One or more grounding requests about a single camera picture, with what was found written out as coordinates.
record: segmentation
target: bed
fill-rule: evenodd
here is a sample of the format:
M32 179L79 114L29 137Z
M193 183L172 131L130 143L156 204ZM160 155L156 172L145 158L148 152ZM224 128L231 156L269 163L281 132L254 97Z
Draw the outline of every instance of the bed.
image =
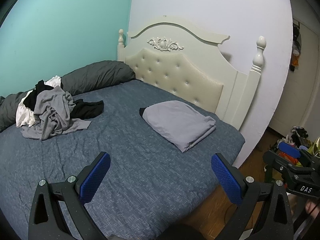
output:
M137 79L74 97L105 102L88 130L46 141L26 139L14 125L0 133L0 208L18 236L28 239L38 181L64 181L101 151L110 154L111 168L86 208L105 236L152 239L194 210L218 184L212 154L221 152L233 163L244 144L238 130L263 65L263 37L249 74L234 69L220 53L218 44L228 39L176 17L154 19L129 32L127 46L120 30L118 61L128 64ZM140 107L169 100L210 115L216 130L181 153L139 116Z

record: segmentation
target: gray pillow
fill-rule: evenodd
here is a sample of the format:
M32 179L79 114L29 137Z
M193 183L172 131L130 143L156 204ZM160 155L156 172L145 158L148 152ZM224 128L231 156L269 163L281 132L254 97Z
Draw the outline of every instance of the gray pillow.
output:
M18 104L27 95L27 92L0 97L0 132L15 124Z
M4 97L1 97L1 96L0 96L0 106L1 106L1 104L2 104L3 101L4 101Z
M63 90L79 95L110 87L135 78L134 71L125 63L104 60L76 69L61 78Z

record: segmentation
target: dark gray comforter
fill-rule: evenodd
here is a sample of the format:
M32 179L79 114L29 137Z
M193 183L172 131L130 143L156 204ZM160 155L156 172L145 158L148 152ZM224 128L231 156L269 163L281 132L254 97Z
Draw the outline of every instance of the dark gray comforter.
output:
M181 153L139 116L139 108L180 100L154 86L133 80L92 91L74 99L100 101L104 113L88 130L49 138L23 138L11 126L0 133L0 208L21 237L28 239L29 212L40 179L64 181L90 164L101 151L111 156L111 168L86 208L101 231L109 236L150 239L190 213L216 187L210 159L221 152L233 163L244 138L232 126L212 116L216 130ZM70 218L75 237L80 238Z

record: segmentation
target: white wall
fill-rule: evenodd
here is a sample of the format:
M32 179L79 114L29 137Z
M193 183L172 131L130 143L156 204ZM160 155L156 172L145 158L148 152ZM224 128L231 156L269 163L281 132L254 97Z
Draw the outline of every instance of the white wall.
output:
M306 0L290 0L292 7L292 16L299 22L303 23L310 30L320 35L320 23L309 3ZM309 116L305 121L304 127L306 128L309 139L315 140L320 136L320 90L319 84L318 91L314 95L313 105L311 106Z
M289 0L132 0L129 31L150 18L174 15L199 27L231 38L220 45L226 59L249 73L256 40L265 36L265 66L255 100L241 127L246 143L235 165L248 157L260 140L279 102L288 73L292 48L292 13Z
M309 29L320 34L320 23L306 0L290 0L292 17L303 23Z

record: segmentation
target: doorway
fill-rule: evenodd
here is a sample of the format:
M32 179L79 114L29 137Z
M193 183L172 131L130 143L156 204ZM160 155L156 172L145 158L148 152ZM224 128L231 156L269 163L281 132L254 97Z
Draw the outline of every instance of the doorway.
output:
M300 24L301 55L299 67L288 72L279 104L269 123L269 127L286 136L293 126L303 126L319 75L319 36Z

